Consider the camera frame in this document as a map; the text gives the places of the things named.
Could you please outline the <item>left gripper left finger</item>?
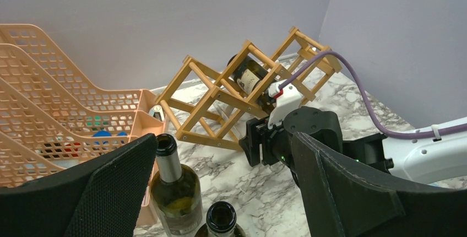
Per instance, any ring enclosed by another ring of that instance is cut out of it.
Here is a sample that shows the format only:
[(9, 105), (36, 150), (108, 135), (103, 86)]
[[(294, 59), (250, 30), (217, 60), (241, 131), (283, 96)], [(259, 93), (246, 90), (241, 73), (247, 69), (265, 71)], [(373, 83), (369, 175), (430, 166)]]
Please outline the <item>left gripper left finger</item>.
[(158, 142), (146, 134), (66, 170), (1, 188), (1, 236), (132, 236)]

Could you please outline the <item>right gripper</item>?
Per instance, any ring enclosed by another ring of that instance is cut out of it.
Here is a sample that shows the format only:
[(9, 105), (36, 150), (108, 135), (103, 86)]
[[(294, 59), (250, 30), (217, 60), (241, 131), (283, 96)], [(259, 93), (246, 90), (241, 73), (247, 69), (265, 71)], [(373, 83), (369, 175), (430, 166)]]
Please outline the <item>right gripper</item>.
[(253, 118), (246, 122), (246, 135), (238, 143), (251, 167), (280, 162), (294, 168), (291, 138), (292, 133), (282, 125), (269, 129), (267, 117)]

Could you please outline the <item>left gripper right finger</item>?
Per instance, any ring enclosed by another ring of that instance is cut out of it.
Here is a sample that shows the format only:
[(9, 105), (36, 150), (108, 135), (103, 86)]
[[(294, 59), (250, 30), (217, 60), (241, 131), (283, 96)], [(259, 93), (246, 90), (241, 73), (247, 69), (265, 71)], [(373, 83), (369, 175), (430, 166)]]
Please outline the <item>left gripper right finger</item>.
[(291, 150), (312, 236), (466, 236), (466, 190), (384, 173), (301, 132)]

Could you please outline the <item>green wine bottle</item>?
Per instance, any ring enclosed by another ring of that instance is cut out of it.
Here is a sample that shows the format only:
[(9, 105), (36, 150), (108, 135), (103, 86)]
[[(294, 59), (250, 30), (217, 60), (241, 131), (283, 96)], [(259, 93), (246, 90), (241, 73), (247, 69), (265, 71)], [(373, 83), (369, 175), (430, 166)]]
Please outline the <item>green wine bottle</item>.
[(205, 224), (195, 237), (245, 237), (247, 234), (237, 224), (237, 213), (226, 201), (214, 202), (208, 209)]
[[(267, 74), (265, 68), (247, 55), (233, 71), (231, 78), (247, 95), (250, 95)], [(268, 115), (274, 110), (275, 100), (269, 96), (268, 87), (256, 99), (256, 103)]]
[(203, 218), (199, 177), (180, 162), (172, 135), (156, 139), (158, 171), (150, 183), (152, 203), (167, 236), (193, 236)]

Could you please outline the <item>wooden wine rack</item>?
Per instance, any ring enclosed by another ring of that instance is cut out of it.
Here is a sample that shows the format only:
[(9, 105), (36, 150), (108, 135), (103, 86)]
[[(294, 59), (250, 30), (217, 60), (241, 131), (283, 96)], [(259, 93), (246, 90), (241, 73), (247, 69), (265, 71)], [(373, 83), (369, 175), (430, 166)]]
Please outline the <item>wooden wine rack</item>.
[[(340, 72), (342, 66), (333, 56), (320, 57), (310, 66), (305, 65), (305, 61), (327, 50), (329, 46), (292, 28), (270, 57), (245, 41), (222, 72), (187, 56), (156, 104), (175, 127), (178, 140), (240, 150), (238, 136), (233, 132), (235, 124), (244, 114), (264, 118), (273, 113), (278, 105), (275, 97), (283, 98), (288, 93), (286, 89), (277, 89), (275, 83), (295, 76), (291, 89), (298, 91), (297, 105), (302, 106), (314, 100), (331, 76)], [(208, 88), (195, 105), (173, 97), (191, 72)]]

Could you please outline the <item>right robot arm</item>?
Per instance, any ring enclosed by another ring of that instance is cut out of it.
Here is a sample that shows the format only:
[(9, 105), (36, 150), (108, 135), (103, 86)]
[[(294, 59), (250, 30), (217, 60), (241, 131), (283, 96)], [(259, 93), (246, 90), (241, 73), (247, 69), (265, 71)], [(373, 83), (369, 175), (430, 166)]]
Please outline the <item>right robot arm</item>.
[(336, 113), (307, 106), (290, 112), (278, 127), (269, 128), (267, 118), (248, 120), (246, 135), (238, 143), (250, 166), (282, 163), (298, 184), (291, 151), (291, 139), (296, 132), (308, 134), (357, 162), (405, 180), (431, 184), (466, 176), (466, 132), (411, 140), (376, 133), (346, 141)]

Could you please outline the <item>green wine bottle front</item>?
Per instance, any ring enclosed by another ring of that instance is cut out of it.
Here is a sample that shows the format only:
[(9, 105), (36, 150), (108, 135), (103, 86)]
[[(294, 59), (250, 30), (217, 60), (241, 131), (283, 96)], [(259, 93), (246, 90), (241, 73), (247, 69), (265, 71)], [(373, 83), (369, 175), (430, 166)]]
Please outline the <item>green wine bottle front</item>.
[(208, 209), (205, 224), (195, 237), (245, 237), (247, 234), (237, 224), (237, 213), (226, 201), (214, 202)]

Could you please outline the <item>blue item in organizer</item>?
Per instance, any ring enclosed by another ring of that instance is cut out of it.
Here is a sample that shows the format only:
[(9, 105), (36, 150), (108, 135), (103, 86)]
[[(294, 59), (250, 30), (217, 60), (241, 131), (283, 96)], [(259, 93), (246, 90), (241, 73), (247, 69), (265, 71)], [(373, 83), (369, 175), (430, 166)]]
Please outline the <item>blue item in organizer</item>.
[(96, 143), (105, 144), (114, 141), (123, 143), (127, 137), (127, 133), (119, 132), (117, 134), (112, 134), (109, 131), (101, 130), (93, 134), (91, 137), (95, 140)]

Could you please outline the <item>pink plastic file organizer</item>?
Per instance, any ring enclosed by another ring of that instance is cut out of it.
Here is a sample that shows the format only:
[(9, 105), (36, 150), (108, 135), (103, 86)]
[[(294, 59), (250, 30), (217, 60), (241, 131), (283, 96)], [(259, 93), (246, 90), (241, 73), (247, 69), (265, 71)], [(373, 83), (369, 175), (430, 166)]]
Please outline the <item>pink plastic file organizer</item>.
[[(32, 24), (1, 25), (1, 187), (57, 173), (145, 134), (165, 116), (147, 89), (95, 86)], [(126, 132), (123, 143), (96, 143), (98, 131)]]

